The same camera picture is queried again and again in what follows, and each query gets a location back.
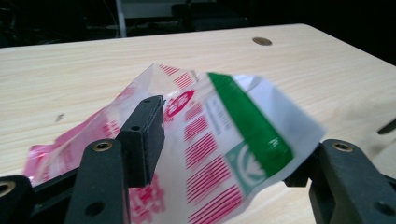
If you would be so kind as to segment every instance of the logo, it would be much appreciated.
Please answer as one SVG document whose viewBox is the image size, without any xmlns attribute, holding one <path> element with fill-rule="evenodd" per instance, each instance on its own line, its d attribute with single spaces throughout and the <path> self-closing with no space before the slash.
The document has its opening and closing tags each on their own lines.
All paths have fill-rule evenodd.
<svg viewBox="0 0 396 224">
<path fill-rule="evenodd" d="M 191 97 L 194 95 L 194 91 L 186 91 L 183 94 L 179 95 L 175 100 L 170 99 L 169 105 L 165 110 L 165 116 L 168 118 L 172 118 L 178 112 L 180 112 L 184 106 L 187 105 Z"/>
<path fill-rule="evenodd" d="M 266 179 L 264 170 L 257 163 L 253 153 L 248 150 L 245 142 L 238 144 L 225 156 L 245 195 L 249 195 Z"/>
</svg>

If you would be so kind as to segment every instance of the dark background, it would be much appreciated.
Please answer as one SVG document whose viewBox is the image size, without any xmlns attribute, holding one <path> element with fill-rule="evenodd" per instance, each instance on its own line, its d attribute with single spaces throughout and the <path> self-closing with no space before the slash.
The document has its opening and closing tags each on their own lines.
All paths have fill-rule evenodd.
<svg viewBox="0 0 396 224">
<path fill-rule="evenodd" d="M 396 65 L 393 1 L 218 2 L 247 18 L 249 26 L 305 23 Z M 2 48 L 116 37 L 117 30 L 107 27 L 115 27 L 118 22 L 112 0 L 0 0 L 0 8 Z M 176 18 L 127 20 L 133 28 L 140 25 L 128 36 L 190 32 L 175 21 Z M 158 25 L 164 22 L 169 22 L 168 27 Z"/>
</svg>

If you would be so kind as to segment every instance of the plastic bag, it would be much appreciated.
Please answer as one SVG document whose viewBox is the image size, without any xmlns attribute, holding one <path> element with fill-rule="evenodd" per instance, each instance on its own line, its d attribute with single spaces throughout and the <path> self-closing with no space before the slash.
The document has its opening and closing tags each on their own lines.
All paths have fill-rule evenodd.
<svg viewBox="0 0 396 224">
<path fill-rule="evenodd" d="M 85 146 L 114 138 L 138 103 L 162 95 L 165 143 L 152 184 L 129 189 L 132 223 L 215 223 L 243 212 L 289 176 L 324 131 L 274 85 L 154 64 L 110 105 L 56 139 L 33 146 L 34 185 L 79 166 Z"/>
</svg>

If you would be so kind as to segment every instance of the wood grain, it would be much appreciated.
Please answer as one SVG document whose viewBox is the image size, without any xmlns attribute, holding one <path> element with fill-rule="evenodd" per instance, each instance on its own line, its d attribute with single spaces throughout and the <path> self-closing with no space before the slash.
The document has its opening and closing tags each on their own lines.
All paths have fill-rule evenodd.
<svg viewBox="0 0 396 224">
<path fill-rule="evenodd" d="M 371 159 L 396 139 L 376 134 L 396 118 L 396 67 L 303 24 L 9 48 L 0 49 L 0 175 L 21 174 L 30 146 L 52 143 L 152 63 L 263 76 L 322 124 L 325 138 Z M 266 189 L 229 223 L 237 222 L 312 223 L 307 189 Z"/>
</svg>

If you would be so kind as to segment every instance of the red stripe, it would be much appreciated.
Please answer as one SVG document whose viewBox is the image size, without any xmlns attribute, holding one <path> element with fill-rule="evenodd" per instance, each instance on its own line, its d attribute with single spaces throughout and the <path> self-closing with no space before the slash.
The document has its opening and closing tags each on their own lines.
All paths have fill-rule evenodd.
<svg viewBox="0 0 396 224">
<path fill-rule="evenodd" d="M 171 66 L 165 66 L 165 65 L 160 65 L 160 68 L 165 72 L 166 75 L 172 76 L 174 73 L 178 72 L 178 68 L 171 67 Z"/>
<path fill-rule="evenodd" d="M 216 216 L 211 216 L 209 219 L 202 221 L 201 223 L 215 223 L 220 219 L 224 218 L 228 214 L 230 214 L 235 208 L 237 208 L 242 203 L 242 196 L 239 194 L 234 199 L 231 200 L 230 203 L 223 206 L 222 210 L 220 210 Z"/>
<path fill-rule="evenodd" d="M 212 133 L 206 134 L 203 138 L 186 149 L 187 168 L 205 159 L 211 152 L 217 149 L 217 147 Z"/>
<path fill-rule="evenodd" d="M 195 189 L 191 195 L 188 195 L 188 203 L 192 201 L 200 201 L 209 193 L 213 192 L 218 186 L 221 185 L 225 180 L 231 177 L 228 169 L 224 169 L 222 171 L 218 171 L 215 176 L 209 176 L 209 179 L 206 182 L 203 181 L 203 188 L 198 186 L 198 189 Z"/>
<path fill-rule="evenodd" d="M 217 148 L 216 143 L 213 143 L 211 145 L 208 145 L 207 147 L 203 147 L 202 152 L 197 151 L 195 154 L 195 157 L 193 157 L 191 160 L 187 161 L 187 169 L 190 169 L 193 167 L 193 169 L 196 168 L 200 163 L 204 161 L 212 152 L 215 151 Z"/>
<path fill-rule="evenodd" d="M 213 205 L 216 205 L 218 202 L 221 202 L 223 199 L 228 199 L 228 196 L 232 193 L 235 193 L 235 190 L 236 190 L 236 186 L 232 186 L 232 187 L 224 190 L 221 194 L 216 196 L 216 198 L 214 198 L 212 201 L 205 204 L 202 208 L 200 208 L 198 211 L 196 211 L 191 216 L 189 216 L 189 219 L 194 220 L 194 219 L 200 217 L 202 214 L 210 213 L 211 212 L 210 208 Z"/>
<path fill-rule="evenodd" d="M 236 186 L 223 191 L 218 197 L 189 216 L 189 222 L 207 223 L 210 219 L 220 219 L 232 212 L 241 203 L 241 193 Z"/>
<path fill-rule="evenodd" d="M 184 117 L 184 121 L 189 121 L 190 119 L 192 119 L 193 117 L 195 117 L 196 115 L 198 115 L 201 112 L 202 112 L 201 104 L 194 105 L 191 109 L 189 109 L 186 112 L 186 115 Z"/>
<path fill-rule="evenodd" d="M 181 75 L 180 77 L 176 78 L 174 82 L 181 89 L 184 89 L 193 83 L 192 78 L 189 76 L 189 73 Z"/>
<path fill-rule="evenodd" d="M 201 133 L 206 128 L 207 128 L 207 121 L 205 119 L 205 116 L 201 116 L 200 118 L 196 119 L 185 128 L 184 141 L 193 138 L 194 136 L 196 136 L 198 133 Z"/>
<path fill-rule="evenodd" d="M 205 174 L 196 177 L 196 181 L 194 181 L 194 184 L 191 184 L 188 186 L 187 189 L 187 195 L 191 195 L 191 193 L 194 193 L 196 190 L 199 190 L 202 185 L 204 185 L 206 182 L 209 182 L 210 179 L 217 177 L 218 174 L 216 173 L 227 173 L 227 167 L 224 166 L 224 164 L 220 164 L 219 166 L 215 167 L 214 169 L 206 169 Z"/>
<path fill-rule="evenodd" d="M 221 156 L 217 156 L 213 161 L 211 161 L 208 165 L 206 165 L 204 168 L 198 171 L 195 175 L 203 174 L 206 167 L 214 166 L 218 164 L 220 160 L 221 160 Z M 187 184 L 189 184 L 189 182 L 191 182 L 193 179 L 194 179 L 194 175 L 187 179 Z"/>
</svg>

